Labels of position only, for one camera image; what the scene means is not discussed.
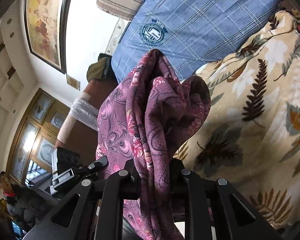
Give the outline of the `framed wall painting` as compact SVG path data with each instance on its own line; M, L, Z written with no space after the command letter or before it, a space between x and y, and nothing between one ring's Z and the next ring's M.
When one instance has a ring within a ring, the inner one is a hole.
M65 74L66 27L71 0L24 0L30 53Z

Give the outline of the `brown plush toy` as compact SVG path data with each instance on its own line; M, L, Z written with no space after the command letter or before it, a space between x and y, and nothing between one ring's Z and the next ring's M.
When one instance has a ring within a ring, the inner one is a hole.
M298 11L298 9L296 9L296 7L289 0L280 2L279 9L285 10L294 16L296 28L300 33L300 12Z

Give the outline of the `purple floral shirt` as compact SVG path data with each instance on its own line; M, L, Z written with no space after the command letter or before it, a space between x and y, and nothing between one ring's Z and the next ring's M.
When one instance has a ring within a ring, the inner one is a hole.
M182 239L173 221L169 163L202 126L210 111L209 89L199 76L179 81L166 56L147 52L102 103L96 156L106 156L102 179L133 160L141 196L123 214L143 239Z

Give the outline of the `olive green cloth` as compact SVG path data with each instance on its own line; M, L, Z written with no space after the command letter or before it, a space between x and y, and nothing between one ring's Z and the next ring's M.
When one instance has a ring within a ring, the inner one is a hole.
M97 62L89 66L87 71L87 81L96 80L115 80L115 74L111 67L111 55L101 53Z

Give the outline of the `blue plaid quilt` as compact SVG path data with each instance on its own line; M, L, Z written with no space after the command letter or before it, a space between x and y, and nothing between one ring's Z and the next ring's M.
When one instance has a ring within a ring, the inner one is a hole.
M160 50L180 80L239 50L282 0L143 0L112 59L118 81L143 55Z

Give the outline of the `small wall plaque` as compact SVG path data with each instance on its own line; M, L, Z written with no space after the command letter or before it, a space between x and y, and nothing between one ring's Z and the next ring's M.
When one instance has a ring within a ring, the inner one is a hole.
M75 88L76 90L80 90L80 81L74 79L68 74L66 74L66 81L67 84L70 85L72 88Z

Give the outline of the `brown headboard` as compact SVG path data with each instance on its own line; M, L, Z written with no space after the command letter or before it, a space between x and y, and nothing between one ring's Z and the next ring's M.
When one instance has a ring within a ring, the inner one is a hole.
M99 109L117 85L116 79L92 79L78 98ZM88 165L95 160L97 143L97 131L69 114L57 135L55 148L62 147L78 153L82 164Z

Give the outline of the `white lace cloth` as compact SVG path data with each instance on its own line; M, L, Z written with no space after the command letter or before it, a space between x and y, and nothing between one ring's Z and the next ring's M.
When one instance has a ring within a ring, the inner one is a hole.
M91 105L84 98L77 98L72 104L69 115L85 126L98 131L97 117L99 110Z

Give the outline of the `person in dark jacket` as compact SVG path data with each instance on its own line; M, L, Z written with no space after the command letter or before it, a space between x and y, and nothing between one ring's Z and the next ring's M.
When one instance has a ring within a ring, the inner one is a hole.
M0 170L0 189L4 194L7 209L15 223L29 232L52 206L38 193L24 185L12 184Z

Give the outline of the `wooden glass cabinet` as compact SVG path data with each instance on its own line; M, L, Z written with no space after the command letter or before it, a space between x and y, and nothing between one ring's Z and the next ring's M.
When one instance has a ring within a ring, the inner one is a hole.
M57 134L70 108L41 88L23 115L11 145L7 177L16 184L30 181L52 171L52 153Z

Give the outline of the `beige leaf pattern blanket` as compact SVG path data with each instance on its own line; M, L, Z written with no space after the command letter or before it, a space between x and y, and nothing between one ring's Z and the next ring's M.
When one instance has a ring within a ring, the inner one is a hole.
M205 179L225 178L276 229L300 221L300 33L277 12L235 53L196 72L211 109L175 153Z

